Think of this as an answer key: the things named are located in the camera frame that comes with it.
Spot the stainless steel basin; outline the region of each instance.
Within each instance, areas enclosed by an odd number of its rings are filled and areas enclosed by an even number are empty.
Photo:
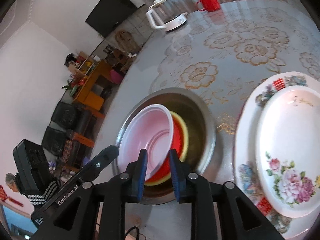
[[[211,113],[202,99],[193,92],[181,88],[159,90],[140,101],[128,114],[117,136],[119,147],[126,128],[133,117],[143,108],[161,104],[179,114],[186,122],[189,131],[189,149],[185,160],[191,169],[203,174],[208,166],[216,142],[216,130]],[[117,161],[112,164],[114,175],[119,174]],[[157,185],[145,186],[141,203],[158,205],[174,200],[171,179]]]

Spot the white plate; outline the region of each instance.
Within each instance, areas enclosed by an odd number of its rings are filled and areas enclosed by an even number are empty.
[[[311,89],[320,92],[320,82],[314,80],[300,72],[287,72],[274,75],[268,78],[265,82],[260,84],[250,95],[246,101],[240,119],[237,124],[235,135],[235,147],[234,147],[234,174],[235,181],[238,187],[251,199],[251,201],[257,206],[263,203],[264,193],[260,187],[259,179],[256,174],[255,168],[255,139],[258,121],[261,116],[262,107],[256,102],[256,97],[260,99],[265,98],[266,87],[278,79],[284,79],[287,77],[286,85],[295,85],[296,83],[290,77],[303,76],[306,79],[306,84]],[[286,239],[295,237],[308,231],[313,225],[316,217],[318,216],[320,208],[311,212],[309,215],[301,218],[288,218],[280,215],[274,209],[263,210],[265,216],[270,220],[276,229],[282,233],[282,236]]]
[[[297,218],[320,204],[320,94],[286,87],[265,105],[257,129],[262,189],[280,214]]]

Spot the pink plastic bowl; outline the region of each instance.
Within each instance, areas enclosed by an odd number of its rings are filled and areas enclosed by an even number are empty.
[[[148,151],[146,180],[151,178],[164,163],[173,139],[173,119],[162,105],[142,109],[129,123],[122,137],[118,166],[125,172],[127,165],[138,159],[140,149]]]

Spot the yellow bowl rim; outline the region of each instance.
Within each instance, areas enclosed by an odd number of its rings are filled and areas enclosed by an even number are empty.
[[[175,121],[177,121],[177,123],[180,125],[180,128],[182,130],[183,146],[182,146],[182,153],[181,153],[179,159],[180,159],[181,162],[184,162],[186,157],[187,157],[187,152],[188,152],[188,148],[189,148],[189,132],[188,132],[188,128],[187,128],[186,123],[184,122],[184,120],[182,119],[182,117],[180,115],[178,115],[177,113],[175,113],[173,111],[169,111],[169,112],[172,115],[172,118]],[[170,178],[171,178],[171,173],[169,172],[167,175],[165,175],[161,179],[158,179],[158,180],[153,181],[153,182],[145,182],[144,185],[145,186],[156,186],[156,185],[159,185],[159,184],[162,184],[162,183],[166,182]]]

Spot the red mug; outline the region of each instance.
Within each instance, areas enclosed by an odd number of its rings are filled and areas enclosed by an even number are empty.
[[[199,9],[198,3],[202,3],[203,9]],[[196,6],[199,11],[207,10],[208,12],[213,12],[221,8],[218,0],[200,0],[197,2]]]

